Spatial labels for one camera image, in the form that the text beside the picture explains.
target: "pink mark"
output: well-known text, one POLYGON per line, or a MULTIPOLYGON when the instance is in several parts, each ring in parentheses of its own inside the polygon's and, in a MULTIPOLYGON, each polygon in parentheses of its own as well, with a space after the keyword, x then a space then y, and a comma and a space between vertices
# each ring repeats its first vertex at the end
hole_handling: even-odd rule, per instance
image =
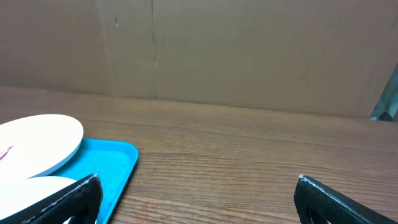
POLYGON ((14 146, 8 147, 4 152, 0 153, 0 161, 7 155, 7 153, 12 149, 14 146))

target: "cardboard backdrop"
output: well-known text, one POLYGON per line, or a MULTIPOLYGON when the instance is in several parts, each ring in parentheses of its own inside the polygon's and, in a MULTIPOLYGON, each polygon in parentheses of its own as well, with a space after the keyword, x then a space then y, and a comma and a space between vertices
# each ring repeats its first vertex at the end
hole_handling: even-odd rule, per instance
POLYGON ((367 118, 398 1, 0 2, 0 85, 367 118))

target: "white plate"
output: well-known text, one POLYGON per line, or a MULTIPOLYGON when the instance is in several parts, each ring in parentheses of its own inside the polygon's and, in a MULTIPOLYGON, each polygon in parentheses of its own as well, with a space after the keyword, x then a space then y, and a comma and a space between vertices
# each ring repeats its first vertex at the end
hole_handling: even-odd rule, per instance
POLYGON ((36 177, 0 185, 0 220, 75 182, 75 180, 66 177, 36 177))
POLYGON ((0 125, 0 184, 52 173, 76 153, 82 137, 81 123, 60 114, 0 125))

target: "wooden tabletop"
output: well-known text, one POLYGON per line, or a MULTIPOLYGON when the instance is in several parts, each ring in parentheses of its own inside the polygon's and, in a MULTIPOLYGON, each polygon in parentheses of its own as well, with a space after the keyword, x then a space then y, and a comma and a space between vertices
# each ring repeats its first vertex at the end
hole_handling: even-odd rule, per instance
POLYGON ((138 148, 112 223, 298 223, 300 174, 398 220, 395 123, 0 88, 0 123, 43 113, 138 148))

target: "tray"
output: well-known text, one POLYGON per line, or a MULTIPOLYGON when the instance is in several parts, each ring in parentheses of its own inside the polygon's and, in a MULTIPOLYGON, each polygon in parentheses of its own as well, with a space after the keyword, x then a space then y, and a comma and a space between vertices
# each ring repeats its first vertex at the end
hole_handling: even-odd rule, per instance
POLYGON ((83 139, 76 154, 50 175, 80 180, 88 174, 98 174, 104 197, 97 223, 105 224, 131 177, 138 155, 137 148, 127 142, 83 139))

